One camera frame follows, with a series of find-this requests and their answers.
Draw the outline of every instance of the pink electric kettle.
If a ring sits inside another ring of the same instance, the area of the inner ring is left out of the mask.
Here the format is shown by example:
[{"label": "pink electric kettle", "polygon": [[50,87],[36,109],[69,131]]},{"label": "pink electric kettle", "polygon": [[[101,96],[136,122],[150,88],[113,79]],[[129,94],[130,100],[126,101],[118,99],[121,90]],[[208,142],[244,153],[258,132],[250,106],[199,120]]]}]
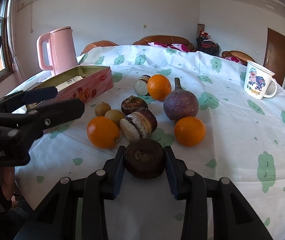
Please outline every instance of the pink electric kettle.
[{"label": "pink electric kettle", "polygon": [[[67,26],[41,35],[37,40],[39,67],[42,70],[51,70],[51,76],[55,76],[78,65],[72,32],[71,27]],[[42,49],[44,42],[47,43],[49,66],[44,62]]]}]

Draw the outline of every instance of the pink tin box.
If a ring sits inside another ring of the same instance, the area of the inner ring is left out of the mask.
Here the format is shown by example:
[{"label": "pink tin box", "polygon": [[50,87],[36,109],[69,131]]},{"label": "pink tin box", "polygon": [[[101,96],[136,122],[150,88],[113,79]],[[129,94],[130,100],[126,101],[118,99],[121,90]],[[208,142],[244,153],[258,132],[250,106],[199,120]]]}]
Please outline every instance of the pink tin box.
[{"label": "pink tin box", "polygon": [[79,98],[84,104],[113,87],[112,71],[109,66],[80,65],[40,83],[32,89],[54,86],[58,90],[55,98],[27,106],[30,110],[37,105],[59,100]]}]

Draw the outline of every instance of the mug handle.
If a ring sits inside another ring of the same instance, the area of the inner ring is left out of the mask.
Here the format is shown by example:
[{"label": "mug handle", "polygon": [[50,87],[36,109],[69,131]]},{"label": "mug handle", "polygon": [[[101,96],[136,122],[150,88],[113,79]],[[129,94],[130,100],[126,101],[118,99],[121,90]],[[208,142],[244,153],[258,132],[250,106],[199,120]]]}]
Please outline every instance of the mug handle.
[{"label": "mug handle", "polygon": [[267,95],[267,94],[264,94],[264,98],[272,98],[275,94],[276,94],[276,92],[277,92],[277,82],[276,82],[276,80],[274,79],[274,78],[271,78],[271,81],[273,82],[273,83],[275,83],[275,87],[276,87],[276,89],[275,89],[275,91],[273,92],[273,93],[271,93],[270,95]]}]

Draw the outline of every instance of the purple turnip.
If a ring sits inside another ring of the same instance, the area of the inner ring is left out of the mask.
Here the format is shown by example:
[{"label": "purple turnip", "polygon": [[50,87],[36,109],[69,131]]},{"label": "purple turnip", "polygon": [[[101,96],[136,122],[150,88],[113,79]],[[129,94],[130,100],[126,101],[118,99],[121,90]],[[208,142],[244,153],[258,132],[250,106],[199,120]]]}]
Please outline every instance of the purple turnip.
[{"label": "purple turnip", "polygon": [[181,88],[180,79],[175,78],[175,90],[164,100],[164,112],[167,117],[177,122],[186,116],[196,116],[199,103],[196,96]]}]

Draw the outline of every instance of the curtain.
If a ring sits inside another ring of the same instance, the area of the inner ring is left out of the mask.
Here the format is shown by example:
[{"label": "curtain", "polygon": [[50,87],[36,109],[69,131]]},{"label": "curtain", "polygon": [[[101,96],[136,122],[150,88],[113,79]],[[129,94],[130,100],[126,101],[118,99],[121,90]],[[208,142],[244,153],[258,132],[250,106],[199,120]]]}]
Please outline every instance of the curtain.
[{"label": "curtain", "polygon": [[7,8],[7,35],[8,35],[8,45],[10,52],[13,57],[13,72],[17,85],[21,84],[26,80],[24,70],[20,65],[18,55],[15,53],[16,45],[16,14],[17,14],[18,0],[9,0]]}]

